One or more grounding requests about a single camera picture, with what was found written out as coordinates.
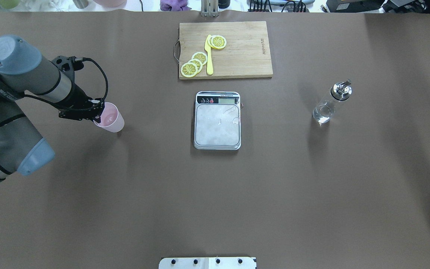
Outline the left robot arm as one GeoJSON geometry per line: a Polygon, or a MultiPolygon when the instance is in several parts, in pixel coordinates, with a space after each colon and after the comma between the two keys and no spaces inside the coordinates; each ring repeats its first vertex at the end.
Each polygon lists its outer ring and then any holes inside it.
{"type": "Polygon", "coordinates": [[[36,99],[58,109],[60,118],[101,122],[105,99],[89,97],[76,83],[75,72],[93,59],[58,56],[46,59],[22,37],[0,36],[0,183],[17,172],[30,175],[51,162],[53,148],[17,105],[36,99]]]}

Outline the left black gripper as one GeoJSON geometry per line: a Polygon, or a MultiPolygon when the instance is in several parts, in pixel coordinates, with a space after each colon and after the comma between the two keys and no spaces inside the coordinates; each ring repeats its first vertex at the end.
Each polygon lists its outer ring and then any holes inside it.
{"type": "Polygon", "coordinates": [[[105,102],[103,99],[92,99],[88,97],[85,92],[76,84],[73,84],[69,94],[63,99],[61,102],[58,102],[59,105],[70,108],[60,109],[59,110],[59,118],[70,119],[81,121],[92,120],[94,123],[101,123],[101,115],[105,108],[105,102]],[[87,109],[88,111],[75,111],[75,109],[87,109]]]}

